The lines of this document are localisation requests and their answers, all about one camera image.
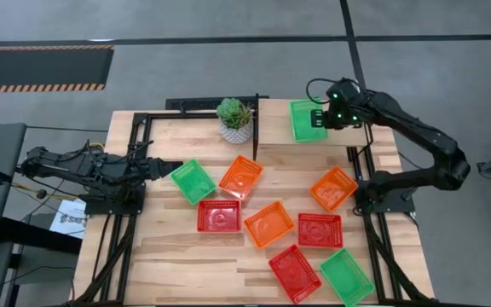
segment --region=orange plastic tray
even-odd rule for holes
[[[335,166],[310,189],[310,193],[327,211],[335,211],[356,190],[357,182]]]
[[[278,240],[295,227],[286,209],[279,201],[248,217],[244,223],[247,232],[258,248],[263,248]]]
[[[262,166],[239,155],[219,182],[219,187],[239,200],[245,200],[262,171]]]

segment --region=plant pot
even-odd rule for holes
[[[247,142],[253,135],[253,119],[251,119],[247,125],[239,129],[228,128],[221,120],[219,120],[219,130],[221,130],[221,135],[227,142],[241,144]]]

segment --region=black and orange striped tape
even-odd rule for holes
[[[26,84],[0,85],[0,93],[103,90],[104,84]]]
[[[0,47],[0,93],[103,90],[114,50],[112,45]]]

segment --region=green plastic tray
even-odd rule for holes
[[[374,290],[371,281],[345,248],[321,263],[321,273],[346,307],[355,306]]]
[[[311,111],[321,110],[321,105],[305,99],[289,102],[289,108],[295,142],[315,142],[327,138],[325,128],[312,127]]]
[[[215,183],[197,160],[192,159],[171,173],[171,178],[191,205],[215,191]]]

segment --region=wooden tabletop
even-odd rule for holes
[[[259,147],[257,161],[264,171],[253,192],[242,205],[242,220],[275,200],[280,200],[294,223],[299,212],[327,213],[309,195],[309,188],[337,165],[354,177],[345,146],[366,143],[363,129],[329,131],[329,140],[296,144],[292,141],[288,102],[259,103]],[[106,151],[125,154],[134,112],[113,113]],[[152,111],[171,113],[171,111]],[[373,127],[373,157],[378,170],[401,171],[391,130]],[[225,142],[217,119],[156,119],[153,121],[148,156],[167,160],[197,159],[218,183],[238,154],[252,157],[252,141],[240,145]],[[219,188],[210,199],[232,199]],[[334,214],[342,217],[344,246],[372,279],[367,238],[360,217],[352,214],[353,198]],[[396,261],[425,295],[432,296],[418,230],[404,215],[386,215]],[[207,234],[196,231],[197,207],[184,199],[170,176],[147,182],[147,197],[137,219],[125,304],[291,304],[268,265],[269,259],[297,244],[297,228],[264,249],[258,249],[242,228],[238,234]],[[105,217],[91,217],[75,275],[81,293],[89,285]],[[111,223],[107,228],[101,265],[105,263]],[[303,303],[341,303],[321,276],[320,263],[335,253],[331,248],[300,247],[321,278],[322,287]],[[381,260],[386,295],[390,282]],[[119,264],[113,276],[118,276]],[[117,281],[113,277],[110,298]],[[377,303],[376,294],[363,302]]]

